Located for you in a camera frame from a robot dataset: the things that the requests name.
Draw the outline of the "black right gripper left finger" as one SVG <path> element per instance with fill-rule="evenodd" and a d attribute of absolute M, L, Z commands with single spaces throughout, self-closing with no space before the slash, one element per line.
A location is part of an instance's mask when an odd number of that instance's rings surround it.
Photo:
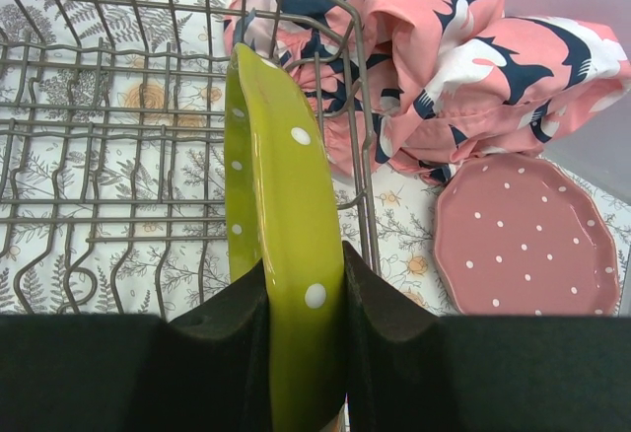
<path fill-rule="evenodd" d="M 5 315 L 5 431 L 266 431 L 261 266 L 167 322 L 154 315 Z"/>

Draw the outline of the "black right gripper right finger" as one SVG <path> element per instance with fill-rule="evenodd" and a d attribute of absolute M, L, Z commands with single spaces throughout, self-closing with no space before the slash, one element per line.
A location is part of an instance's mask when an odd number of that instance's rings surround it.
<path fill-rule="evenodd" d="M 343 250 L 353 430 L 629 429 L 628 319 L 438 317 Z"/>

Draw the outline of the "green polka dot plate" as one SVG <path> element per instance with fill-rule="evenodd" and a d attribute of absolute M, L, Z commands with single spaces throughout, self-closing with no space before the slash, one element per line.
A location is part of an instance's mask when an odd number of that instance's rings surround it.
<path fill-rule="evenodd" d="M 320 129 L 292 77 L 242 43 L 225 113 L 229 270 L 264 270 L 272 427 L 319 431 L 342 408 L 346 364 L 344 256 Z"/>

